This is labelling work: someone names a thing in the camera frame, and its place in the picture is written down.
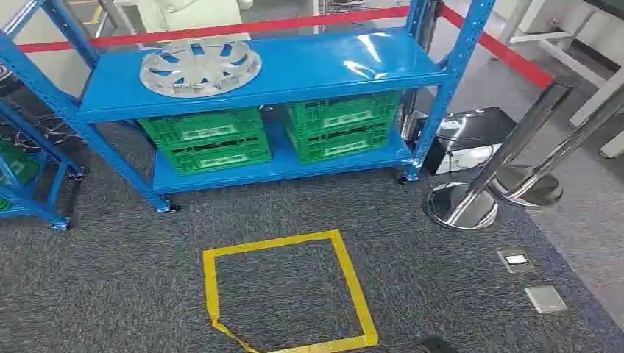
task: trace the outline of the red barrier rope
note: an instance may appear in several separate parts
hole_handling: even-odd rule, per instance
[[[442,17],[458,28],[461,28],[461,25],[464,23],[464,18],[447,6],[444,6],[442,9]],[[484,32],[479,38],[479,44],[537,87],[546,89],[553,81],[553,77],[548,72],[511,50],[491,35]]]
[[[136,43],[154,43],[160,40],[177,40],[185,38],[210,37],[213,35],[230,35],[232,33],[270,32],[282,29],[293,29],[307,26],[343,24],[346,22],[368,21],[379,18],[406,17],[408,7],[389,7],[387,9],[355,11],[352,13],[332,13],[310,17],[288,18],[273,21],[249,22],[246,24],[231,24],[226,26],[205,27],[197,29],[184,29],[181,31],[141,33],[138,35],[119,35],[115,37],[94,38],[90,42],[93,46],[102,48],[106,46],[128,46]],[[42,51],[69,50],[69,42],[52,42],[23,44],[19,48],[24,53]]]

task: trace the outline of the white table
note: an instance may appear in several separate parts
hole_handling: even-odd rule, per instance
[[[504,44],[511,46],[518,43],[537,42],[547,53],[553,55],[556,59],[565,64],[568,68],[581,75],[584,79],[598,87],[598,92],[579,109],[570,119],[573,126],[580,126],[593,112],[595,112],[602,103],[611,97],[618,88],[624,85],[624,68],[621,68],[610,79],[605,80],[594,71],[581,64],[579,61],[564,52],[568,43],[578,37],[589,19],[595,13],[604,13],[598,7],[592,6],[592,11],[588,13],[580,26],[573,32],[553,32],[543,33],[539,35],[521,35],[514,36],[518,26],[525,17],[531,2],[533,0],[517,0],[511,17],[507,20],[505,28],[499,40]],[[624,153],[624,132],[621,132],[616,138],[607,143],[600,149],[601,155],[607,158],[615,158]]]

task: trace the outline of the gray carpet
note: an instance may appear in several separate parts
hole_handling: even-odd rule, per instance
[[[106,130],[146,160],[130,133]],[[210,326],[201,250],[328,229],[343,235],[380,335],[361,352],[421,352],[429,335],[460,352],[624,350],[524,212],[507,210],[497,230],[453,232],[423,214],[433,180],[400,186],[378,170],[176,194],[183,211],[161,215],[81,155],[92,172],[70,232],[0,223],[0,352],[241,352]],[[501,246],[529,246],[543,273],[508,274]],[[261,352],[361,332],[328,241],[226,256],[217,272],[222,321]],[[523,289],[548,283],[569,311],[534,311]]]

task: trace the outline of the black box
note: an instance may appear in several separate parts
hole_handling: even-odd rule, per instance
[[[422,131],[425,119],[416,128]],[[441,123],[425,158],[432,174],[483,165],[498,150],[516,122],[499,107],[449,114]]]

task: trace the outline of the white table leg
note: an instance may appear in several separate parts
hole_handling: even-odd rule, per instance
[[[581,107],[570,119],[573,126],[580,126],[596,109],[602,105],[615,91],[624,85],[624,68],[621,68],[611,79],[600,87],[598,92]]]
[[[622,153],[624,153],[624,131],[600,149],[600,155],[605,158],[619,157]]]
[[[509,43],[513,36],[516,34],[518,30],[518,26],[522,23],[522,20],[525,18],[525,15],[528,11],[528,8],[531,6],[533,0],[517,0],[516,6],[514,10],[511,12],[511,16],[505,22],[505,28],[503,28],[503,33],[500,34],[498,40],[509,46]]]

